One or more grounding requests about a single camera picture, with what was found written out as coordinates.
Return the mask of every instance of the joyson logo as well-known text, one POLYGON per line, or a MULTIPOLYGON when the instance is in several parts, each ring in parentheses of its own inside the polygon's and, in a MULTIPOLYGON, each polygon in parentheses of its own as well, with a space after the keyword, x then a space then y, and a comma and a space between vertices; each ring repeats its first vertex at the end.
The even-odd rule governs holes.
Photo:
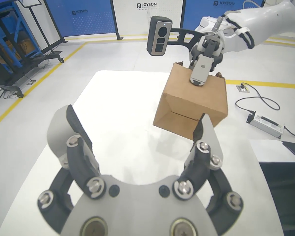
POLYGON ((235 3, 233 1, 214 1, 213 6, 218 5, 235 5, 235 3))
POLYGON ((78 14, 78 13, 86 13, 86 12, 88 12, 87 9, 85 9, 85 10, 72 11, 72 15, 76 15, 76 14, 78 14))
POLYGON ((156 2, 137 3, 138 10, 156 9, 156 2))

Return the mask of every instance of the white robotic arm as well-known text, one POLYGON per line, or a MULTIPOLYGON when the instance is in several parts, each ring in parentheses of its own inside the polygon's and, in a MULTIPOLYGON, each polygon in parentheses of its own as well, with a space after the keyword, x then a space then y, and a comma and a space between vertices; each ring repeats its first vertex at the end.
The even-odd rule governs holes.
POLYGON ((152 56, 165 54, 167 45, 183 45, 189 49, 192 70, 190 82, 202 86, 223 54, 230 51, 252 49, 269 37, 285 32, 295 33, 295 0, 266 7, 227 11, 216 18, 203 17, 195 31, 172 28, 166 17, 151 18, 147 51, 152 56), (170 41, 170 32, 178 32, 178 40, 170 41), (186 34, 192 34, 185 42, 186 34))
POLYGON ((218 19, 213 17, 203 17, 196 31, 218 36, 222 53, 242 51, 249 47, 243 38, 238 36, 241 32, 246 31, 244 35, 248 41, 250 39, 247 34, 250 34, 255 46, 273 35, 285 32, 295 33, 295 0, 284 0, 277 5, 265 8, 227 11, 218 29, 213 31, 217 21, 218 19), (243 29, 234 31, 236 25, 243 29))

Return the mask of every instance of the power adapter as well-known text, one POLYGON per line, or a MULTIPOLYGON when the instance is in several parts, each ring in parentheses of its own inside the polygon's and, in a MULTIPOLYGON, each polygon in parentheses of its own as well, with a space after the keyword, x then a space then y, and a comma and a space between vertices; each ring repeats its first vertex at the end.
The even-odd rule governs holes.
POLYGON ((279 139, 284 132, 284 125, 280 125, 260 114, 257 114, 256 111, 248 115, 246 122, 279 139))

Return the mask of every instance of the cardboard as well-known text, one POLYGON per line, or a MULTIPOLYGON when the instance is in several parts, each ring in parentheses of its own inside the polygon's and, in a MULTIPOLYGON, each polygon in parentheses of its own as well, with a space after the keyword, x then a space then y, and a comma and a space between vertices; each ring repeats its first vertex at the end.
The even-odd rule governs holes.
POLYGON ((203 113, 213 126, 227 117, 225 79, 209 75, 199 87, 190 81, 192 70, 174 64, 162 93, 153 125, 182 137, 193 139, 192 133, 203 113))
MULTIPOLYGON (((7 46, 9 47, 9 49, 12 51, 13 50, 13 45, 11 44, 11 42, 10 41, 6 41, 6 44, 7 44, 7 46)), ((31 40, 30 39, 24 39, 24 40, 22 40, 22 41, 20 41, 20 42, 18 42, 18 44, 20 45, 20 47, 21 47, 21 49, 23 50, 23 52, 24 52, 24 54, 25 55, 27 55, 27 54, 29 54, 29 53, 31 53, 33 50, 35 50, 35 46, 34 46, 34 44, 31 42, 31 40)), ((6 54, 6 56, 8 57, 8 59, 11 61, 11 62, 13 62, 12 61, 12 59, 10 58, 10 56, 9 56, 9 54, 6 52, 6 50, 5 50, 5 48, 2 46, 2 45, 0 45, 0 48, 1 48, 1 50, 6 54)), ((18 55, 18 53, 16 52, 15 53, 15 56, 16 56, 16 58, 18 59, 18 60, 20 60, 21 59, 21 57, 18 55)), ((6 62, 4 61, 4 59, 0 56, 0 63, 1 64, 5 64, 6 62)))

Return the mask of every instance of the camera lens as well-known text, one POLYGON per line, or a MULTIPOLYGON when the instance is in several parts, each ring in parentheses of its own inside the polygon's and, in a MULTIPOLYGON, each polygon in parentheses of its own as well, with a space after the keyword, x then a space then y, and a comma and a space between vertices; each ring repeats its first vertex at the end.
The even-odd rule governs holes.
POLYGON ((159 36, 164 37, 167 34, 167 28, 166 27, 161 27, 159 29, 159 36))

